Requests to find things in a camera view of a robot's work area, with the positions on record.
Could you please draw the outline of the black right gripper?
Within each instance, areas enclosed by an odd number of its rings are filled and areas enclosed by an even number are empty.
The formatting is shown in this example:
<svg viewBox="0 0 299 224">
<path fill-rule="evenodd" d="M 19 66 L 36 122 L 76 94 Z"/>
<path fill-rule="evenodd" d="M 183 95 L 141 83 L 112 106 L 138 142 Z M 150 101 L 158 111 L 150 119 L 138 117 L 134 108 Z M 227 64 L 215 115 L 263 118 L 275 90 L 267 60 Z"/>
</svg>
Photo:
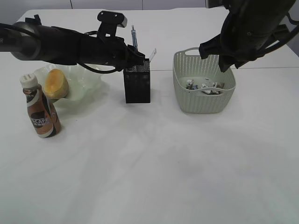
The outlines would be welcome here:
<svg viewBox="0 0 299 224">
<path fill-rule="evenodd" d="M 218 55 L 221 72 L 226 72 L 234 64 L 238 69 L 263 57 L 271 44 L 281 43 L 289 35 L 288 27 L 280 23 L 284 16 L 284 12 L 268 9 L 231 11 L 220 34 L 200 44 L 199 54 L 202 59 Z"/>
</svg>

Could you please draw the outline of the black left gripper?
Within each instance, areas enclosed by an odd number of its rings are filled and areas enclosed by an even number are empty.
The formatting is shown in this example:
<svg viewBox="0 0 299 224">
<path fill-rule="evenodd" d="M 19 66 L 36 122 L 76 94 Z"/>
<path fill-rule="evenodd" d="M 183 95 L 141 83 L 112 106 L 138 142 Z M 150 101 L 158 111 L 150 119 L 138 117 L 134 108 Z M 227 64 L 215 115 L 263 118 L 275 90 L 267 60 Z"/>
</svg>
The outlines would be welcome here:
<svg viewBox="0 0 299 224">
<path fill-rule="evenodd" d="M 145 55 L 133 45 L 126 45 L 123 38 L 98 32 L 79 34 L 79 65 L 87 70 L 93 70 L 89 64 L 131 69 L 142 66 L 144 60 Z"/>
</svg>

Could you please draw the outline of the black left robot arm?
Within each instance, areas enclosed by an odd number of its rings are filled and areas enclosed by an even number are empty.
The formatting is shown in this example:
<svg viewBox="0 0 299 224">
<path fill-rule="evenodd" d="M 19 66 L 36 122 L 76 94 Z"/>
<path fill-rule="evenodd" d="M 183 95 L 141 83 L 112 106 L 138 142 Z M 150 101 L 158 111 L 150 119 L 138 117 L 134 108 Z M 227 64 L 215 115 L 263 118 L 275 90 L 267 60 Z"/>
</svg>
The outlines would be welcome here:
<svg viewBox="0 0 299 224">
<path fill-rule="evenodd" d="M 127 25 L 127 18 L 122 13 L 101 11 L 97 19 L 99 29 L 87 33 L 44 26 L 37 14 L 13 25 L 2 23 L 0 50 L 10 52 L 21 61 L 80 65 L 98 74 L 144 64 L 145 55 L 116 36 L 117 28 Z"/>
</svg>

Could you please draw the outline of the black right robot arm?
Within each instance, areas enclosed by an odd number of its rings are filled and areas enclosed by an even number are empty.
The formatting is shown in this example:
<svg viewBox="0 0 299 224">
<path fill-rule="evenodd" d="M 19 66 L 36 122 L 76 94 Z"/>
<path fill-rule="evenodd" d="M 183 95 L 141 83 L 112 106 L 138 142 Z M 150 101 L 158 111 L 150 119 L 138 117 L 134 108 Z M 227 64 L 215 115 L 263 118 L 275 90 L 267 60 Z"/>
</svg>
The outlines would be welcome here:
<svg viewBox="0 0 299 224">
<path fill-rule="evenodd" d="M 229 11 L 219 35 L 201 43 L 199 55 L 218 55 L 225 72 L 255 61 L 286 45 L 299 33 L 299 22 L 290 17 L 293 0 L 207 0 L 206 8 Z"/>
</svg>

